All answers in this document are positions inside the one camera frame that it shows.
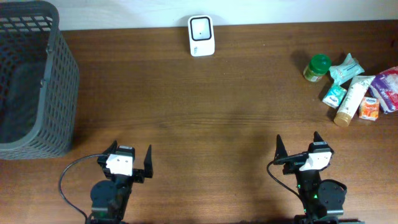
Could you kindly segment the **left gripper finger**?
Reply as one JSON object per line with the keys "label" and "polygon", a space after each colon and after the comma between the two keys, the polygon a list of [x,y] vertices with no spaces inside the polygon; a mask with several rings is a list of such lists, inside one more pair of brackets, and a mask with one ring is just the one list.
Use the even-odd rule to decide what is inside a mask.
{"label": "left gripper finger", "polygon": [[144,159],[144,177],[152,178],[154,174],[152,164],[152,145],[149,145]]}
{"label": "left gripper finger", "polygon": [[102,155],[114,154],[117,149],[118,149],[118,142],[117,140],[114,140],[113,143],[110,145],[110,147],[108,147],[105,151],[103,151]]}

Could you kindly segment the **small teal tissue pack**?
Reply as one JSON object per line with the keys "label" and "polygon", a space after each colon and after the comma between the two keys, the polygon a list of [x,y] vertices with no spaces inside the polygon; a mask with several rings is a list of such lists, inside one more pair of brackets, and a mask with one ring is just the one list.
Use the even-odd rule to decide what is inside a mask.
{"label": "small teal tissue pack", "polygon": [[322,99],[322,102],[334,109],[337,109],[342,103],[346,93],[346,89],[339,85],[333,84]]}

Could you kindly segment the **small orange tissue pack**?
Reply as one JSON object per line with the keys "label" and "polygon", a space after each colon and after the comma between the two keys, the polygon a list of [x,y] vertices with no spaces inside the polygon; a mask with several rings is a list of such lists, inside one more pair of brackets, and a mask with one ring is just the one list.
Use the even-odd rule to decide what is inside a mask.
{"label": "small orange tissue pack", "polygon": [[359,106],[359,118],[375,121],[379,117],[380,102],[377,98],[365,96]]}

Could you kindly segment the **white cream tube gold cap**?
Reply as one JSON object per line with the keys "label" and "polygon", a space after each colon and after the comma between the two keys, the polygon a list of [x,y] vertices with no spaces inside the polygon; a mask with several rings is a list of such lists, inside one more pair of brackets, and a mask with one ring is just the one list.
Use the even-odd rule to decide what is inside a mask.
{"label": "white cream tube gold cap", "polygon": [[354,114],[365,96],[369,86],[375,79],[375,75],[371,76],[355,76],[349,86],[348,92],[340,104],[340,107],[334,118],[334,123],[341,127],[348,127]]}

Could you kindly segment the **green red snack bag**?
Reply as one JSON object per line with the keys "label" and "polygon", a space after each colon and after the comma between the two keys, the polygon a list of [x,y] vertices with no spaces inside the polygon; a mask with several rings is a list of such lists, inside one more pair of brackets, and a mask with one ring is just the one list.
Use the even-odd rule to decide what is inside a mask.
{"label": "green red snack bag", "polygon": [[316,54],[303,71],[303,76],[310,82],[319,82],[329,71],[331,59],[325,54]]}

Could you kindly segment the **teal snack packet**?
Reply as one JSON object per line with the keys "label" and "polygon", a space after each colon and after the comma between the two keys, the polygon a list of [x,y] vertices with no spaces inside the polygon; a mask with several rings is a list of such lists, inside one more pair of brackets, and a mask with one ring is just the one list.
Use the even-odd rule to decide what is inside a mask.
{"label": "teal snack packet", "polygon": [[333,84],[342,85],[356,75],[364,73],[364,68],[348,53],[342,64],[331,66],[329,71]]}

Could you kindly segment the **red purple pad package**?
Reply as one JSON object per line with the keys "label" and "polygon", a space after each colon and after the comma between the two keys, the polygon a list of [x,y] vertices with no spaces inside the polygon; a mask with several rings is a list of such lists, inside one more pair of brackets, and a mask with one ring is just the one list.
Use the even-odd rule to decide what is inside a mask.
{"label": "red purple pad package", "polygon": [[383,113],[397,111],[397,66],[377,74],[369,91],[379,100]]}

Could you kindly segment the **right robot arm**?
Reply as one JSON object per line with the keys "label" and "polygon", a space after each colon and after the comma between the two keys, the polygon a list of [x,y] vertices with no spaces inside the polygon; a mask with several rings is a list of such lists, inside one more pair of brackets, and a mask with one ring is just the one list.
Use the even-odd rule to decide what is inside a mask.
{"label": "right robot arm", "polygon": [[[313,134],[313,142],[304,152],[288,155],[281,136],[276,137],[274,160],[268,163],[267,173],[278,184],[295,194],[303,205],[303,215],[294,216],[294,223],[361,223],[360,220],[342,220],[348,188],[333,179],[321,179],[320,172],[330,165],[334,150],[322,139],[318,132]],[[283,166],[284,175],[295,175],[297,190],[294,191],[274,177],[271,165]]]}

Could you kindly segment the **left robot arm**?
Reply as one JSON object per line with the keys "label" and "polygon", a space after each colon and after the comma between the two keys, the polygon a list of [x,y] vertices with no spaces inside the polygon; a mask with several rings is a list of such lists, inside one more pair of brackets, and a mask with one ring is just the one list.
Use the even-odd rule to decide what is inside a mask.
{"label": "left robot arm", "polygon": [[152,146],[144,159],[144,168],[135,169],[135,149],[114,141],[97,159],[106,180],[95,184],[90,192],[91,213],[87,224],[119,224],[124,214],[134,183],[142,184],[153,177]]}

